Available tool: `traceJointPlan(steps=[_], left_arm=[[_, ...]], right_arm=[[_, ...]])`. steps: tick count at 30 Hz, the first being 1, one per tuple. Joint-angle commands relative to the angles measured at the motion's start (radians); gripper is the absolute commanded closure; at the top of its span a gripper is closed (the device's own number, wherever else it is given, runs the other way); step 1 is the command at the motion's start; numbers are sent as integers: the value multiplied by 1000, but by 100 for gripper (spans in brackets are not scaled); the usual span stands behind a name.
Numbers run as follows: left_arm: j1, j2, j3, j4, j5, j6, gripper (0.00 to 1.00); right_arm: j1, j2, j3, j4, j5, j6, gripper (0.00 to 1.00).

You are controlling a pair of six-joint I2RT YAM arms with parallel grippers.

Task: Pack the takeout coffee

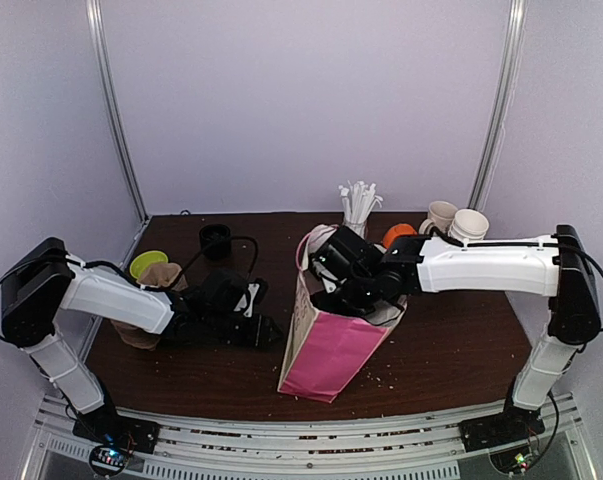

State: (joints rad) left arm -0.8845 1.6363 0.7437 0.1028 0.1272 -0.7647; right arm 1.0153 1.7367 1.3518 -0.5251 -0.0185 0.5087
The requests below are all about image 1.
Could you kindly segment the stack of black cup lids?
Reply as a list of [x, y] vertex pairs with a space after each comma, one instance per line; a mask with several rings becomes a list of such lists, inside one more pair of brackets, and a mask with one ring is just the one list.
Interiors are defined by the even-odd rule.
[[199, 242], [204, 257], [210, 261], [220, 261], [232, 253], [231, 230], [224, 224], [206, 225], [199, 231]]

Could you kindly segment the stack of cardboard cup carriers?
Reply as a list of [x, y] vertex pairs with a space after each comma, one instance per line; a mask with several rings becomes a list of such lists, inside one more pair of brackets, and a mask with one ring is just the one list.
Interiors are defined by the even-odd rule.
[[[153, 263], [139, 275], [137, 283], [147, 287], [168, 287], [181, 273], [182, 267], [177, 263]], [[131, 323], [111, 319], [121, 341], [139, 350], [154, 351], [161, 342], [162, 328], [171, 316], [169, 300], [165, 301], [165, 304], [160, 303], [156, 294], [146, 292], [144, 300], [132, 304]]]

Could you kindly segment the pink and white paper bag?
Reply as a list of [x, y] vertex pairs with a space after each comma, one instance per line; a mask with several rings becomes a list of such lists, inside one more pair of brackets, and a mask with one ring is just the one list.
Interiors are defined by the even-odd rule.
[[350, 317], [315, 306], [324, 286], [310, 273], [309, 255], [334, 233], [319, 224], [297, 245], [295, 302], [277, 391], [324, 403], [333, 402], [401, 322], [408, 307], [402, 296], [393, 306], [378, 305], [371, 315]]

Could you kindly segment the stack of paper cups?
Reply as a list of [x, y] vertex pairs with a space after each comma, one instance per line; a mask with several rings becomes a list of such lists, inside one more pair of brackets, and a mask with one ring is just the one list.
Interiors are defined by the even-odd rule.
[[483, 240], [489, 227], [489, 220], [481, 212], [460, 209], [454, 215], [448, 234], [458, 240]]

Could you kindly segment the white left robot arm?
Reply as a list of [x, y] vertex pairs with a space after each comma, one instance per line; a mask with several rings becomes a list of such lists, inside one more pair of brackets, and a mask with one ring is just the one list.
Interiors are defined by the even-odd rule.
[[275, 321], [258, 313], [268, 284], [217, 268], [199, 285], [142, 284], [109, 261], [86, 262], [49, 237], [0, 278], [0, 340], [25, 352], [75, 415], [73, 433], [116, 452], [153, 453], [160, 427], [118, 413], [105, 384], [58, 332], [61, 310], [116, 320], [173, 342], [209, 335], [224, 345], [266, 349], [280, 340]]

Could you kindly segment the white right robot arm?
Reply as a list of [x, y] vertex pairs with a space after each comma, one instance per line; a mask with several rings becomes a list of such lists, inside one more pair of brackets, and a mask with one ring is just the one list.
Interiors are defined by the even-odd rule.
[[522, 441], [545, 430], [541, 407], [579, 348], [601, 331], [596, 282], [570, 225], [532, 239], [457, 240], [440, 232], [400, 235], [382, 248], [346, 226], [318, 226], [308, 265], [337, 314], [373, 314], [414, 295], [447, 291], [522, 292], [549, 300], [549, 321], [512, 380], [501, 412], [465, 420], [468, 452]]

